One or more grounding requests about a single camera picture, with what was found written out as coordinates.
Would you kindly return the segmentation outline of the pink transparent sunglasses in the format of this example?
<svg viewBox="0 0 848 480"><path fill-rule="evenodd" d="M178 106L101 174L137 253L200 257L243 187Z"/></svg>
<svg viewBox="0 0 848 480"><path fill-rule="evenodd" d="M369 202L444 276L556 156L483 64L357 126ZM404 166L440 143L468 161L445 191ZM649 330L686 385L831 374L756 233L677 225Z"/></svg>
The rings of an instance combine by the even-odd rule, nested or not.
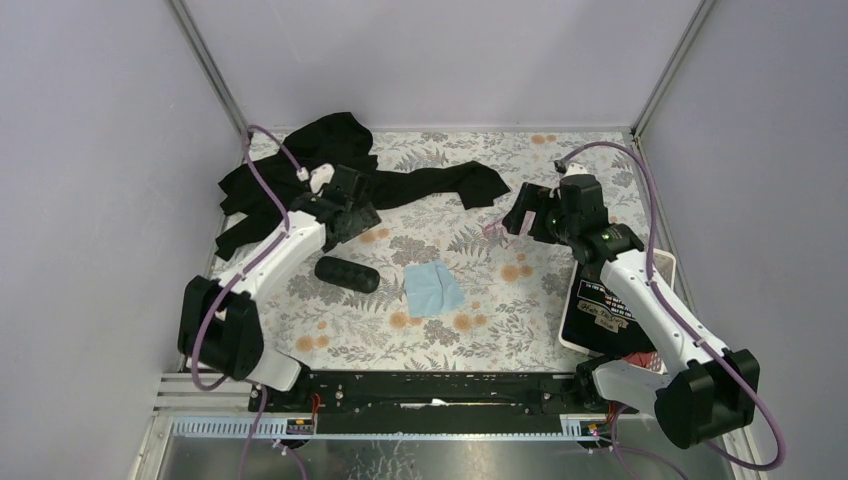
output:
<svg viewBox="0 0 848 480"><path fill-rule="evenodd" d="M492 246L509 248L521 240L520 233L509 233L503 225L504 218L498 218L482 228L482 236Z"/></svg>

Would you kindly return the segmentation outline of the black glasses case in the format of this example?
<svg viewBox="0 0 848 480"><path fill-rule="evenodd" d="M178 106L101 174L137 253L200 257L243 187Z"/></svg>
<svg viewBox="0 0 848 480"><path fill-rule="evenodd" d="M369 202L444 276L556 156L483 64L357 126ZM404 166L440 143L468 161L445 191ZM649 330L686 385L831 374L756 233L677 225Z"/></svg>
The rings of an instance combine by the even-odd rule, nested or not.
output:
<svg viewBox="0 0 848 480"><path fill-rule="evenodd" d="M314 274L323 282L365 294L375 292L381 280L379 272L371 267L331 256L316 262Z"/></svg>

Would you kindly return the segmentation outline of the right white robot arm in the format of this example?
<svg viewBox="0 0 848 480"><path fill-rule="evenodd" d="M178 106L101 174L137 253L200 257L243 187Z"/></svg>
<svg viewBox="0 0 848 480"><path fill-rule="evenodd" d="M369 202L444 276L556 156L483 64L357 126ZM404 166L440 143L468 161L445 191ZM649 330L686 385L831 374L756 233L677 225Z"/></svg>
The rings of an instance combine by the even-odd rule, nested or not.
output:
<svg viewBox="0 0 848 480"><path fill-rule="evenodd" d="M567 175L556 188L524 183L502 221L506 231L518 234L528 213L534 215L530 237L570 247L579 266L618 298L625 320L642 329L666 367L659 374L615 356L584 362L573 386L579 407L632 407L653 416L682 449L752 423L758 361L746 349L729 350L679 301L639 237L610 222L593 175Z"/></svg>

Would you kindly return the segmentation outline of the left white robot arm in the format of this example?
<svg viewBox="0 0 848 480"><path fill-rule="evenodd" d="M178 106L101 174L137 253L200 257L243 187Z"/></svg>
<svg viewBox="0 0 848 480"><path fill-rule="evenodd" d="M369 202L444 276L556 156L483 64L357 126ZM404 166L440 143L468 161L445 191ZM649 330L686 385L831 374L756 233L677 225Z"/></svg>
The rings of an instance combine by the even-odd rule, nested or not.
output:
<svg viewBox="0 0 848 480"><path fill-rule="evenodd" d="M310 256L380 223L370 180L345 166L324 164L313 170L307 191L253 251L216 277L197 276L187 284L178 350L195 365L272 389L272 398L285 410L304 407L311 387L299 377L301 364L267 345L259 308Z"/></svg>

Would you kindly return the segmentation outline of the light blue cleaning cloth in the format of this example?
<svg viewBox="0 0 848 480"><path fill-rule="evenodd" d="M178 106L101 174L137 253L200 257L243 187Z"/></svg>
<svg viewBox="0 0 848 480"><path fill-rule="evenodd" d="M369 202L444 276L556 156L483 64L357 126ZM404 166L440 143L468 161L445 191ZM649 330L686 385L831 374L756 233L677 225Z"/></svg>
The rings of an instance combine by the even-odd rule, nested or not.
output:
<svg viewBox="0 0 848 480"><path fill-rule="evenodd" d="M404 268L408 314L413 318L439 316L465 302L458 282L443 260Z"/></svg>

